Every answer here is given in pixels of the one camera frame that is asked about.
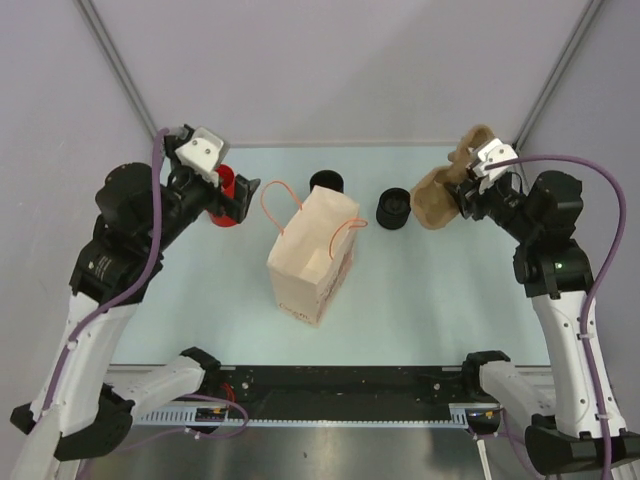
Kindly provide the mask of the brown pulp cup carrier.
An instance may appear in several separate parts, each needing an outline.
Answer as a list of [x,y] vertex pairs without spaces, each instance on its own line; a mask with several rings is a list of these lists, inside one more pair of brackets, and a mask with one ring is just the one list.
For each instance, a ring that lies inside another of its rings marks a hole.
[[475,125],[448,154],[449,164],[431,170],[411,189],[411,210],[422,227],[428,230],[444,228],[459,214],[459,207],[446,186],[457,186],[466,180],[471,152],[494,138],[489,126]]

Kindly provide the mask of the translucent bag with orange handles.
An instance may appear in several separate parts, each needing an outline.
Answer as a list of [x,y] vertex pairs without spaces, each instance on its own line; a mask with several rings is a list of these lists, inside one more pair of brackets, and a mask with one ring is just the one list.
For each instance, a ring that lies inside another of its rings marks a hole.
[[[275,185],[296,205],[285,225],[268,208],[267,195]],[[357,235],[368,226],[360,204],[322,186],[300,200],[289,185],[274,180],[263,188],[260,205],[278,230],[266,262],[276,305],[299,321],[319,326],[351,270]]]

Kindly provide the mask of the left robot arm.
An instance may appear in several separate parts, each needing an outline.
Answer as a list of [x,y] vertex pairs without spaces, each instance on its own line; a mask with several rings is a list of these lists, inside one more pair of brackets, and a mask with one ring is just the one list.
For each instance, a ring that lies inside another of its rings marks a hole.
[[196,347],[130,384],[109,385],[105,376],[164,251],[203,213],[245,220],[259,181],[237,176],[233,192],[225,192],[219,170],[228,148],[203,127],[162,129],[149,163],[127,163],[107,175],[95,197],[92,238],[71,275],[56,361],[38,396],[11,415],[26,437],[18,477],[106,455],[135,419],[185,395],[207,400],[219,392],[219,362]]

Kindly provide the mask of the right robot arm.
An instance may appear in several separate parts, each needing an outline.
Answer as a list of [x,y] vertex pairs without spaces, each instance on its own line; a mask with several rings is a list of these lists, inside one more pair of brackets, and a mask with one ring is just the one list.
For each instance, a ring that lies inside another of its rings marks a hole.
[[584,305],[594,285],[586,253],[573,238],[582,212],[582,184],[559,171],[540,174],[528,193],[505,173],[487,189],[480,180],[449,184],[465,218],[491,218],[518,243],[516,280],[544,334],[555,397],[518,373],[502,352],[471,354],[461,376],[473,401],[496,399],[524,434],[526,452],[541,475],[596,471],[639,457],[639,436],[617,407],[597,338],[594,307]]

